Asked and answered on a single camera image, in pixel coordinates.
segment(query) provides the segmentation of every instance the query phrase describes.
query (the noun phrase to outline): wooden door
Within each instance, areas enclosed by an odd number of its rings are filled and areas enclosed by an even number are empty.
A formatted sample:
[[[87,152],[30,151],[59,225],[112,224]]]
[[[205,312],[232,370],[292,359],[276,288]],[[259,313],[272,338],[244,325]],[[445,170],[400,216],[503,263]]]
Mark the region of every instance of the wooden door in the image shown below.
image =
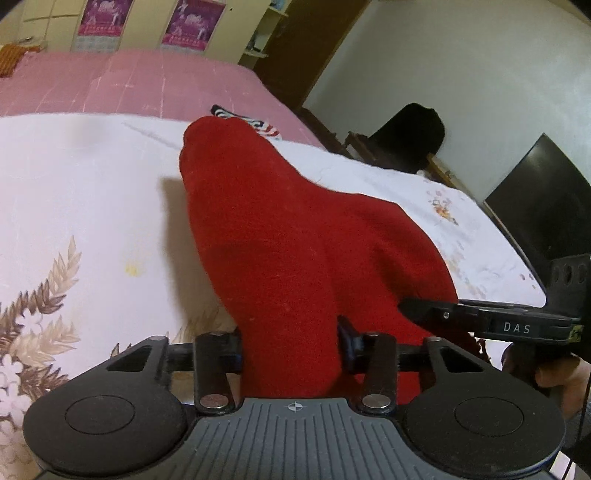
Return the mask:
[[[316,80],[369,0],[292,0],[254,71],[292,110]]]

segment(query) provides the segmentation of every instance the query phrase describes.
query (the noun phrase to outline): television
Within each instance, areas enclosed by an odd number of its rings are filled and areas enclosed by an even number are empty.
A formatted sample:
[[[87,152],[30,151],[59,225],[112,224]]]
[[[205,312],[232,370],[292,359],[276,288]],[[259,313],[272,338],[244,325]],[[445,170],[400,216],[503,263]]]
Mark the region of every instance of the television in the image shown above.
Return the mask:
[[[591,185],[546,134],[485,202],[542,285],[551,260],[591,253]]]

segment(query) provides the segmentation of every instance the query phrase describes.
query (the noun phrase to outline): orange towel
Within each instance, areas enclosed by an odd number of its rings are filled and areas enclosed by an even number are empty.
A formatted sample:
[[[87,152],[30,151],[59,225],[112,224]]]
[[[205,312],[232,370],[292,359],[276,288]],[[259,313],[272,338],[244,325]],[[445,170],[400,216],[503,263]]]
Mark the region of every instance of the orange towel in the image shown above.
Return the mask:
[[[39,46],[20,47],[11,43],[0,48],[0,77],[12,76],[18,62],[28,51],[39,52],[41,48]]]

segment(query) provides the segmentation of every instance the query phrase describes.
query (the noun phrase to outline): crosshair symbol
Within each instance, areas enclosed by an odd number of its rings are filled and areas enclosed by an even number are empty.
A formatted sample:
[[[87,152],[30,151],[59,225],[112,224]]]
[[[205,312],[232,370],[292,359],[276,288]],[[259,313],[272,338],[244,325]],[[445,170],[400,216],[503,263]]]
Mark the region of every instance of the crosshair symbol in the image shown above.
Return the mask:
[[[290,403],[287,408],[289,408],[291,411],[300,411],[302,408],[304,408],[304,406],[301,403],[295,401]]]

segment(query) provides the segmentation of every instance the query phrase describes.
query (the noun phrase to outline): american flag pattern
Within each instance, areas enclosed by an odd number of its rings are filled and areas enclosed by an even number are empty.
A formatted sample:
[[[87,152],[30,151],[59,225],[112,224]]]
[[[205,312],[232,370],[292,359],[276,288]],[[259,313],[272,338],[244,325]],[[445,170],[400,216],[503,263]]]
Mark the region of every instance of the american flag pattern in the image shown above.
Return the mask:
[[[259,135],[262,135],[263,137],[276,138],[277,140],[283,140],[281,138],[281,134],[279,133],[279,130],[277,130],[269,122],[265,122],[263,120],[257,120],[255,118],[250,118],[248,116],[237,115],[235,113],[230,112],[229,110],[226,110],[225,108],[223,108],[219,105],[214,105],[212,107],[211,112],[212,112],[212,115],[219,117],[219,118],[232,118],[232,117],[240,118],[241,120],[244,120],[246,123],[248,123],[251,127],[253,127]]]

